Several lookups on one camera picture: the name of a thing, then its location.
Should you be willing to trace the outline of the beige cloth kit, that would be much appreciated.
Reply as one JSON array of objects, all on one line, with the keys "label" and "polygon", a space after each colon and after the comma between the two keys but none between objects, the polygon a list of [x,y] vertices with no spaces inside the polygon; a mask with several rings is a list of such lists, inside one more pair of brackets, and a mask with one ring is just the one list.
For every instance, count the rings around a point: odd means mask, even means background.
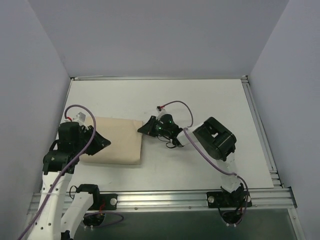
[{"label": "beige cloth kit", "polygon": [[141,163],[143,122],[133,119],[96,117],[96,131],[111,145],[90,156],[83,154],[82,163],[139,165]]}]

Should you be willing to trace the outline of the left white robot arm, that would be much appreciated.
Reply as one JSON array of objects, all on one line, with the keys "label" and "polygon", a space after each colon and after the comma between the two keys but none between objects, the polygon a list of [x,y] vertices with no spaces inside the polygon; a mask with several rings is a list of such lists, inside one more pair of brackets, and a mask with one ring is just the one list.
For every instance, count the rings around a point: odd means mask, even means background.
[{"label": "left white robot arm", "polygon": [[43,157],[41,197],[37,213],[26,228],[31,231],[28,239],[61,239],[65,193],[80,156],[93,156],[111,144],[96,128],[95,122],[89,126],[77,121],[60,124],[58,138]]}]

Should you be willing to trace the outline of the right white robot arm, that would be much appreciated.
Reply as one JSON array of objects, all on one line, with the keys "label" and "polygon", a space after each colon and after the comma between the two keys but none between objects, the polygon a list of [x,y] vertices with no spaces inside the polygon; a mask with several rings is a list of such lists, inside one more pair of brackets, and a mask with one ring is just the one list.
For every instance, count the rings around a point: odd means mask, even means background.
[{"label": "right white robot arm", "polygon": [[240,201],[238,190],[246,186],[237,174],[235,164],[236,136],[214,117],[195,127],[178,126],[171,114],[151,116],[138,133],[163,137],[177,148],[191,144],[198,153],[221,174],[223,203],[234,206]]}]

